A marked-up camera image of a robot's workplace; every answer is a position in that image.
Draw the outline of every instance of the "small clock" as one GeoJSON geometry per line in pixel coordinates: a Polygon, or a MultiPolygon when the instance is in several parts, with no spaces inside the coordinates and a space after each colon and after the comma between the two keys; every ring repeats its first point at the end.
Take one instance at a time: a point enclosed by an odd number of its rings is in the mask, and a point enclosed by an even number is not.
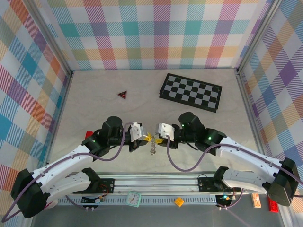
{"type": "Polygon", "coordinates": [[[126,198],[126,205],[132,207],[138,207],[141,202],[141,194],[138,192],[128,192],[126,198]]]}

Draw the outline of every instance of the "checkered pattern wall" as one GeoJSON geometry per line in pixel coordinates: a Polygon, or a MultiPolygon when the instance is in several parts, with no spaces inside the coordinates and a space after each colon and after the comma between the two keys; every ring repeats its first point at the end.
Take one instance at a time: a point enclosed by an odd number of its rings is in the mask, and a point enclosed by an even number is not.
{"type": "Polygon", "coordinates": [[[270,1],[36,3],[73,69],[121,70],[234,67],[270,1]]]}
{"type": "MultiPolygon", "coordinates": [[[[303,0],[284,0],[244,69],[268,155],[296,161],[303,178],[303,0]]],[[[293,207],[303,212],[301,199],[293,207]]]]}
{"type": "MultiPolygon", "coordinates": [[[[68,78],[22,1],[1,0],[0,5],[2,218],[12,203],[17,173],[43,164],[68,78]]],[[[17,219],[5,226],[16,226],[17,219]]]]}

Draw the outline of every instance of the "yellow lego brick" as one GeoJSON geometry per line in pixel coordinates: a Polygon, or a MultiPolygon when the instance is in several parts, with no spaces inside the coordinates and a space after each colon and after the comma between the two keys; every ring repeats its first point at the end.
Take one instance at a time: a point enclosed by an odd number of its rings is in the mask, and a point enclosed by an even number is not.
{"type": "Polygon", "coordinates": [[[178,207],[181,207],[184,203],[184,200],[180,197],[178,197],[176,200],[175,200],[175,204],[178,206],[178,207]]]}
{"type": "Polygon", "coordinates": [[[145,140],[145,141],[151,141],[152,140],[152,135],[149,134],[149,133],[147,133],[147,137],[144,138],[143,140],[145,140]]]}
{"type": "Polygon", "coordinates": [[[160,144],[160,143],[162,143],[164,140],[163,140],[163,139],[156,139],[155,141],[156,141],[156,144],[160,144]]]}

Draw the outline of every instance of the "gray floor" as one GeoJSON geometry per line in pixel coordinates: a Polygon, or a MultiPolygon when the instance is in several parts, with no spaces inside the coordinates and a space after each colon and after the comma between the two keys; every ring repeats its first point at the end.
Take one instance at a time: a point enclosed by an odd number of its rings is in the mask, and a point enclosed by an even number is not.
{"type": "Polygon", "coordinates": [[[74,206],[57,206],[38,214],[32,227],[282,227],[280,213],[268,211],[266,195],[262,208],[253,208],[251,195],[228,211],[214,205],[107,206],[85,212],[74,206]]]}

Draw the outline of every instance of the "red block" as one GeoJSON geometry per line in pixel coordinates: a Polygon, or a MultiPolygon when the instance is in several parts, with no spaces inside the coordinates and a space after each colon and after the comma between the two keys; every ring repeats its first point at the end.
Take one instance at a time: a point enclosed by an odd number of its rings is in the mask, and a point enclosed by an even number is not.
{"type": "Polygon", "coordinates": [[[278,204],[275,201],[273,201],[271,198],[269,197],[267,198],[268,198],[269,211],[278,213],[279,212],[278,204]]]}
{"type": "Polygon", "coordinates": [[[86,135],[85,135],[85,139],[87,139],[88,137],[92,136],[93,132],[92,131],[87,131],[86,135]]]}

